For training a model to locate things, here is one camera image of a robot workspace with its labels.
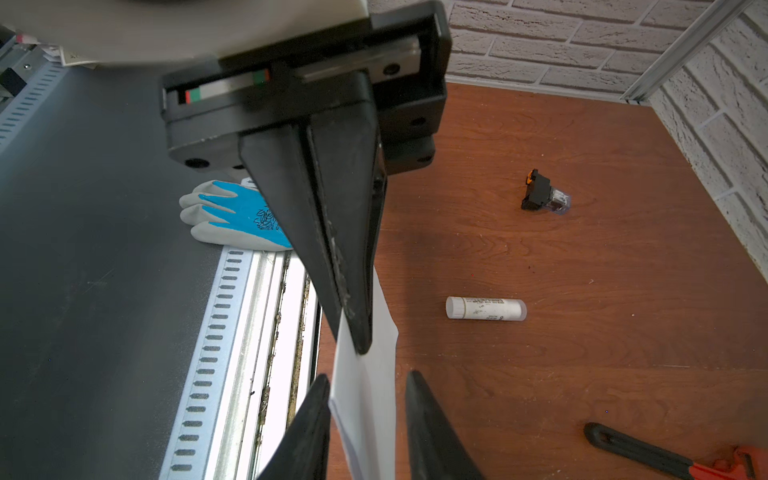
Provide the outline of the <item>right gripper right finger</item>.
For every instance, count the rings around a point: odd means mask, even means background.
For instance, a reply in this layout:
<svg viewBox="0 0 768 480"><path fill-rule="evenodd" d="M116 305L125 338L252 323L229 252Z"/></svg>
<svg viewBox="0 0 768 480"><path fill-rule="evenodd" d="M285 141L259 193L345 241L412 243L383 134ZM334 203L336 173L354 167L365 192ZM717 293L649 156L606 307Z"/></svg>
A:
<svg viewBox="0 0 768 480"><path fill-rule="evenodd" d="M484 479L419 371L408 373L405 402L412 479Z"/></svg>

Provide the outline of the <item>white letter with blue border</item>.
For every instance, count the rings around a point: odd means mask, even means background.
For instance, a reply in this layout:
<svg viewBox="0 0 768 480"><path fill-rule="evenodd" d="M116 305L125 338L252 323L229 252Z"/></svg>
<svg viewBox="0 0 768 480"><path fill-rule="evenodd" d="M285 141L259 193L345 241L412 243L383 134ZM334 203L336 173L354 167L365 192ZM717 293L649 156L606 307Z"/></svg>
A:
<svg viewBox="0 0 768 480"><path fill-rule="evenodd" d="M328 404L351 476L354 479L393 479L399 332L377 274L373 275L372 331L370 349L359 355L346 319L340 320Z"/></svg>

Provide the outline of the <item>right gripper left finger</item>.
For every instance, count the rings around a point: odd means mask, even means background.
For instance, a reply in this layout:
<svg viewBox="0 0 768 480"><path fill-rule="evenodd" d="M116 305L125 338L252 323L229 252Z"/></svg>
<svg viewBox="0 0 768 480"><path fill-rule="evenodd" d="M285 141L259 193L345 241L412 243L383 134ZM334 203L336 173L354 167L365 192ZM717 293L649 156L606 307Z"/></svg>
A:
<svg viewBox="0 0 768 480"><path fill-rule="evenodd" d="M319 374L258 480L325 480L330 442L330 381Z"/></svg>

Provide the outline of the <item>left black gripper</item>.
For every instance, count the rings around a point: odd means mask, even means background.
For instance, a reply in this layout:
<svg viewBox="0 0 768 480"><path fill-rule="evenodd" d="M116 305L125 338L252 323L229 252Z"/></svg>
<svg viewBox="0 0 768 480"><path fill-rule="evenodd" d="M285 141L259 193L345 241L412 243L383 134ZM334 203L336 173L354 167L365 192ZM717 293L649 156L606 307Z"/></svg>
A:
<svg viewBox="0 0 768 480"><path fill-rule="evenodd" d="M386 190L379 135L387 173L432 162L451 48L444 5L424 1L201 61L161 81L169 157L237 175L242 161L327 321L343 314L358 354L373 340L376 202ZM311 117L313 146L308 127L279 126L335 107Z"/></svg>

